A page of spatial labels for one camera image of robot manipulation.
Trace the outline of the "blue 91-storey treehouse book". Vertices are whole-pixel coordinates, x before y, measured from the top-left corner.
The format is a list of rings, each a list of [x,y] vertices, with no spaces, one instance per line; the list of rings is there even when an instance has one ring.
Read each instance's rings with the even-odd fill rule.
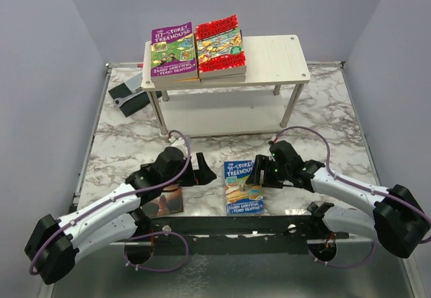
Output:
[[[252,174],[254,163],[253,160],[224,162],[226,214],[228,216],[264,213],[262,187],[246,183]]]

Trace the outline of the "dark three days book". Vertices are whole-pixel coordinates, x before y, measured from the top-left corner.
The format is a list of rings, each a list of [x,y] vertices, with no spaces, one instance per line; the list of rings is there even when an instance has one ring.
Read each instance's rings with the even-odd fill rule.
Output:
[[[183,189],[179,185],[166,187],[156,199],[142,207],[150,218],[170,216],[184,211]]]

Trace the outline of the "roald dahl charlie book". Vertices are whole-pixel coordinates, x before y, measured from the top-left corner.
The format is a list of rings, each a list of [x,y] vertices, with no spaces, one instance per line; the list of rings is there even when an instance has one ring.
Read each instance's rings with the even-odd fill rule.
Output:
[[[200,73],[199,78],[201,80],[212,80],[212,79],[244,77],[245,75],[246,74],[244,72],[232,73],[232,72],[224,72],[224,71],[209,71],[209,72]]]

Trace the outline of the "purple treehouse book front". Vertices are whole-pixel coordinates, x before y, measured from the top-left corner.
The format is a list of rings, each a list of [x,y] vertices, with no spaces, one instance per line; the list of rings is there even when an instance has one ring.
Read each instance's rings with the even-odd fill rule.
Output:
[[[201,83],[219,83],[219,82],[244,82],[246,80],[245,75],[229,75],[220,77],[201,78]]]

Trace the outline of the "purple treehouse book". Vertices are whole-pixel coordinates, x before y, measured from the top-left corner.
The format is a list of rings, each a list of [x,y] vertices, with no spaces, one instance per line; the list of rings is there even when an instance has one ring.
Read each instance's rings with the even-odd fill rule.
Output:
[[[198,78],[192,22],[152,30],[150,78]]]
[[[219,83],[219,82],[244,82],[246,80],[245,75],[229,75],[220,77],[201,78],[201,83]]]

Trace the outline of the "orange 39-storey treehouse book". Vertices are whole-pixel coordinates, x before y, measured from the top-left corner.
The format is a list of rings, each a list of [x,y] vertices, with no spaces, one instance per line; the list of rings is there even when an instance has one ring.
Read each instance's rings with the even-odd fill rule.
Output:
[[[181,79],[181,80],[168,80],[167,77],[164,79],[152,79],[152,83],[154,85],[172,85],[172,84],[184,84],[184,85],[194,85],[194,84],[200,84],[201,80],[199,78],[192,78],[192,79]]]

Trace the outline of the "red treehouse book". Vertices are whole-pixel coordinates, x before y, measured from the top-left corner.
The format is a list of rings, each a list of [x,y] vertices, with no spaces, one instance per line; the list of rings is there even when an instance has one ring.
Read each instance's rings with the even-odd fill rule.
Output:
[[[199,74],[209,71],[246,73],[246,55],[237,15],[195,27]]]

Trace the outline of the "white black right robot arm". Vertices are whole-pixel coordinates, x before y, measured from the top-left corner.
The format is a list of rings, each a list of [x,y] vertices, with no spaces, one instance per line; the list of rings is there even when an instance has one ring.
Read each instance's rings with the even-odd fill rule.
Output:
[[[303,160],[286,141],[271,143],[269,155],[256,155],[246,184],[282,188],[285,181],[348,204],[348,208],[309,204],[309,229],[315,237],[355,234],[377,240],[398,258],[408,258],[430,230],[430,221],[408,188],[369,185],[337,175],[322,162]]]

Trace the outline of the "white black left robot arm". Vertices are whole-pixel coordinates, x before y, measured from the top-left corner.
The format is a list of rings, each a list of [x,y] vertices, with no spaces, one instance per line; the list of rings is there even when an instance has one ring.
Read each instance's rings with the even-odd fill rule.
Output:
[[[103,198],[58,218],[43,216],[24,248],[29,273],[53,284],[93,251],[119,240],[144,239],[152,231],[152,222],[142,210],[146,203],[171,185],[192,187],[216,179],[203,153],[198,152],[196,159],[194,169],[189,154],[169,146]]]

